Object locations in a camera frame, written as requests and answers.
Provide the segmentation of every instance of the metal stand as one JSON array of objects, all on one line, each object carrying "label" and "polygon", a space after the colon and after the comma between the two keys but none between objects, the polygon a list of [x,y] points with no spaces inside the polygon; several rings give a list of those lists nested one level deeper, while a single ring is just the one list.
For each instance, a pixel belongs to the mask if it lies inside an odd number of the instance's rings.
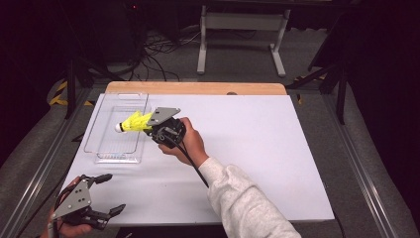
[{"label": "metal stand", "polygon": [[278,31],[275,44],[270,44],[269,48],[278,76],[285,77],[286,73],[278,50],[280,48],[281,40],[283,39],[289,15],[290,10],[285,10],[283,15],[207,13],[206,6],[203,6],[201,10],[201,45],[198,56],[197,73],[204,74],[205,71],[207,29],[241,29]]}]

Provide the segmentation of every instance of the metal frame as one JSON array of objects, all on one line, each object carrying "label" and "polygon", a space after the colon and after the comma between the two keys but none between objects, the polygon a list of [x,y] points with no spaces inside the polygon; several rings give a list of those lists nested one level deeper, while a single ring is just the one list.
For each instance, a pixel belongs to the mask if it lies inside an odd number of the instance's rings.
[{"label": "metal frame", "polygon": [[205,72],[207,54],[207,29],[241,29],[278,32],[275,44],[270,44],[269,48],[278,76],[285,77],[286,72],[284,70],[284,66],[278,50],[280,48],[281,40],[283,39],[289,15],[290,10],[285,10],[282,15],[207,13],[206,6],[202,6],[201,45],[198,55],[197,73],[204,74]]},{"label": "metal frame", "polygon": [[82,88],[81,92],[78,96],[77,105],[74,111],[71,113],[71,116],[64,120],[59,128],[52,145],[50,146],[49,150],[47,151],[46,155],[44,156],[43,161],[41,162],[40,166],[38,167],[37,171],[35,172],[32,180],[29,182],[22,198],[20,199],[18,205],[16,206],[15,210],[13,211],[11,217],[9,218],[8,222],[6,223],[3,231],[0,233],[0,237],[2,238],[14,238],[16,237],[17,233],[19,232],[20,226],[22,225],[23,220],[28,215],[28,212],[34,203],[35,199],[38,196],[38,193],[43,187],[47,176],[53,167],[53,164],[59,156],[59,150],[62,146],[63,140],[67,135],[67,132],[71,129],[75,118],[78,115],[78,112],[82,108],[84,102],[87,99],[87,96],[90,93],[89,88]]},{"label": "metal frame", "polygon": [[340,137],[345,145],[347,154],[349,156],[350,165],[355,173],[356,179],[358,180],[359,186],[362,189],[362,192],[367,201],[367,206],[370,209],[370,212],[373,216],[376,226],[382,237],[394,238],[398,237],[396,231],[394,230],[389,217],[386,213],[383,203],[380,200],[379,194],[376,191],[368,172],[366,171],[364,165],[359,158],[358,152],[356,151],[355,145],[353,144],[352,138],[347,131],[346,126],[342,125],[335,113],[335,105],[333,96],[323,95],[324,103],[327,106],[328,112],[331,115],[332,120],[337,131],[340,134]]}]

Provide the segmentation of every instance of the person's hand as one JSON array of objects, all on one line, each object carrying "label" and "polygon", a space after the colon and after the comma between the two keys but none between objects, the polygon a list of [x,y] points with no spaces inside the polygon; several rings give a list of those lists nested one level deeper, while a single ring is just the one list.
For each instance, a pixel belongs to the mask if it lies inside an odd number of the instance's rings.
[{"label": "person's hand", "polygon": [[[185,151],[188,153],[195,166],[199,168],[209,158],[204,150],[203,139],[201,138],[200,133],[192,127],[191,122],[187,117],[180,118],[179,120],[185,125],[186,129],[183,144],[180,146],[184,150],[186,149]],[[159,144],[158,147],[164,154],[176,156],[181,162],[191,165],[178,148],[174,147],[173,149],[170,149],[163,144]]]},{"label": "person's hand", "polygon": [[[79,182],[79,180],[80,180],[79,177],[75,178],[68,186],[73,185],[73,184],[77,184]],[[52,215],[53,215],[53,208],[50,210],[48,223],[50,223],[52,221]],[[59,220],[56,223],[56,227],[58,227],[58,229],[59,229],[58,230],[59,234],[61,234],[62,237],[65,237],[65,238],[77,237],[77,236],[86,234],[86,233],[88,233],[92,230],[92,227],[90,225],[87,225],[87,224],[72,226],[72,225],[63,223],[61,220]],[[49,238],[48,228],[46,228],[44,230],[41,238]]]}]

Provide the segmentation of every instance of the person's arm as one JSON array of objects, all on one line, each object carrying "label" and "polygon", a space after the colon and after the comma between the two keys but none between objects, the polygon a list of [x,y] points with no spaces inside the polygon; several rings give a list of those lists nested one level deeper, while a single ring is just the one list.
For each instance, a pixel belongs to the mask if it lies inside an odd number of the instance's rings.
[{"label": "person's arm", "polygon": [[208,197],[228,237],[300,237],[294,227],[236,166],[207,159],[199,168],[209,184]]}]

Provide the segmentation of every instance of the white table surface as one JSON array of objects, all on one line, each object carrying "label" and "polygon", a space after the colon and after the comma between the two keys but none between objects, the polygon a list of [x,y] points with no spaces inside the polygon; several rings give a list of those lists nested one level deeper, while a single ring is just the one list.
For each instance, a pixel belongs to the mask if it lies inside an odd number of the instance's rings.
[{"label": "white table surface", "polygon": [[[100,96],[95,110],[98,113]],[[189,117],[207,153],[242,168],[291,221],[334,219],[330,202],[289,96],[150,95],[149,104]],[[92,127],[91,119],[86,131]],[[94,210],[125,210],[110,225],[219,223],[193,167],[164,155],[147,138],[139,164],[96,164],[83,138],[64,184],[80,175],[113,178],[90,188]]]}]

